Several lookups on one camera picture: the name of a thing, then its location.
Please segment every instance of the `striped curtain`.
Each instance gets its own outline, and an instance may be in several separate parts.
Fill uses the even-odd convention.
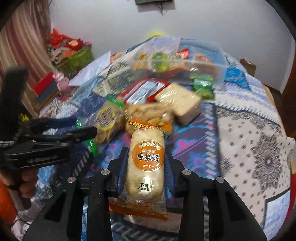
[[[47,55],[51,23],[49,0],[25,0],[0,32],[0,71],[26,65],[29,79],[22,100],[33,117],[48,103],[38,103],[32,91],[36,83],[54,70]]]

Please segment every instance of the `wall-mounted object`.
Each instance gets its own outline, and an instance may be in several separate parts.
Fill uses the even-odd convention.
[[[145,4],[145,3],[152,3],[152,2],[164,2],[164,1],[172,1],[172,0],[135,0],[136,4]]]

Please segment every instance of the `orange snack wrapper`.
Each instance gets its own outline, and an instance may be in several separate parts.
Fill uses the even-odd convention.
[[[154,125],[131,118],[134,127],[124,189],[109,199],[109,209],[126,215],[168,219],[164,194],[165,138],[171,125]]]

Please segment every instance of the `white wall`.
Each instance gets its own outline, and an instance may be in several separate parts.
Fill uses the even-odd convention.
[[[263,83],[283,88],[295,42],[265,0],[174,0],[165,6],[171,10],[162,16],[154,4],[137,7],[134,0],[53,0],[50,13],[58,31],[92,42],[95,57],[124,51],[159,30],[218,42],[236,59],[255,63]]]

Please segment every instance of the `snack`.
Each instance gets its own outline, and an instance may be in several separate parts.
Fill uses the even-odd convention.
[[[172,126],[131,119],[135,127],[128,156],[125,189],[109,203],[110,210],[167,220],[164,196],[164,144]]]
[[[154,102],[154,97],[167,87],[170,82],[157,79],[143,79],[133,83],[117,98],[124,104],[145,104]]]
[[[182,49],[178,51],[177,53],[173,53],[170,55],[169,59],[171,60],[180,60],[180,61],[171,61],[170,63],[170,71],[176,70],[176,69],[186,69],[186,64],[184,61],[185,59],[188,59],[189,56],[189,50],[188,49]]]
[[[83,127],[95,126],[98,134],[96,144],[109,143],[115,134],[124,127],[124,104],[107,97],[106,102],[97,112],[86,120],[80,120]]]
[[[218,68],[213,64],[211,58],[202,53],[196,53],[193,57],[199,63],[194,64],[196,70],[201,74],[210,74],[214,78],[219,76]]]
[[[168,71],[170,69],[170,62],[168,60],[168,56],[162,52],[156,52],[155,54],[153,54],[150,69],[152,69],[155,72]]]
[[[144,54],[142,52],[139,53],[137,60],[146,60],[146,61],[137,61],[134,66],[133,69],[134,70],[140,70],[140,69],[149,69],[148,67],[148,59],[149,59],[149,55],[148,54]]]
[[[171,83],[155,99],[164,104],[171,104],[178,122],[183,126],[201,113],[202,98],[177,83]]]
[[[202,97],[203,100],[214,100],[213,81],[214,78],[208,74],[191,74],[193,81],[193,91]]]
[[[110,57],[110,62],[113,63],[115,60],[119,59],[122,55],[124,54],[124,52],[120,52],[120,53],[115,53]]]
[[[128,106],[125,117],[126,132],[129,134],[132,134],[134,131],[134,126],[128,123],[130,118],[135,118],[157,126],[172,125],[174,121],[171,106],[161,103]]]

